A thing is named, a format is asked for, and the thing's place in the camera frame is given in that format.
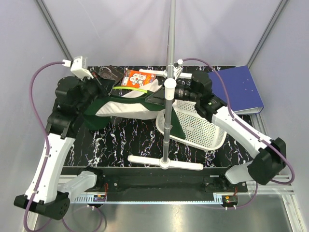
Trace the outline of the lime green clothes hanger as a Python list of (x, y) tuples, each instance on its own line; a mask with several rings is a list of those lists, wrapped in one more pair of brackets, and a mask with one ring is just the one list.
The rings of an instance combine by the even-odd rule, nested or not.
[(145, 89), (141, 89), (141, 88), (135, 88), (135, 87), (127, 87), (127, 86), (115, 86), (112, 89), (117, 90), (117, 89), (126, 89), (126, 90), (132, 90), (132, 91), (138, 91), (138, 92), (143, 92), (143, 93), (147, 93), (148, 91)]

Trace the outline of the green and white t shirt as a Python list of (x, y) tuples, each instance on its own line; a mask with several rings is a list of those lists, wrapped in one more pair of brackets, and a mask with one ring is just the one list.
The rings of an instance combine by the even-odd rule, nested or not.
[(165, 107), (147, 103), (145, 98), (161, 87), (162, 83), (154, 80), (141, 87), (147, 90), (147, 93), (134, 90), (123, 96), (97, 98), (83, 113), (84, 124), (89, 130), (97, 131), (107, 127), (112, 116), (140, 120), (156, 119)]

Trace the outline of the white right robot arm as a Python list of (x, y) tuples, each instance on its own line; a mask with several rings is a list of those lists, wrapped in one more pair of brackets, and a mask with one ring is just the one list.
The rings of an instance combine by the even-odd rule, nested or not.
[(225, 176), (219, 179), (223, 191), (231, 191), (238, 183), (250, 180), (266, 185), (287, 166), (285, 141), (262, 134), (229, 109), (227, 103), (213, 93), (208, 73), (195, 71), (188, 86), (178, 85), (173, 78), (168, 78), (146, 102), (164, 105), (166, 94), (173, 94), (175, 100), (194, 102), (200, 117), (226, 131), (252, 157), (251, 162), (226, 170)]

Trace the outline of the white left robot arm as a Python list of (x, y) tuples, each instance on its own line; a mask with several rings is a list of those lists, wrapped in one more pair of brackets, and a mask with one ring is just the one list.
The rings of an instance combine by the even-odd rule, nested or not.
[(39, 215), (61, 220), (71, 201), (86, 190), (100, 191), (104, 174), (86, 167), (68, 183), (58, 185), (68, 151), (85, 122), (86, 109), (97, 99), (108, 97), (116, 80), (96, 72), (67, 76), (58, 81), (55, 103), (43, 128), (45, 144), (33, 180), (23, 195), (16, 196), (14, 205)]

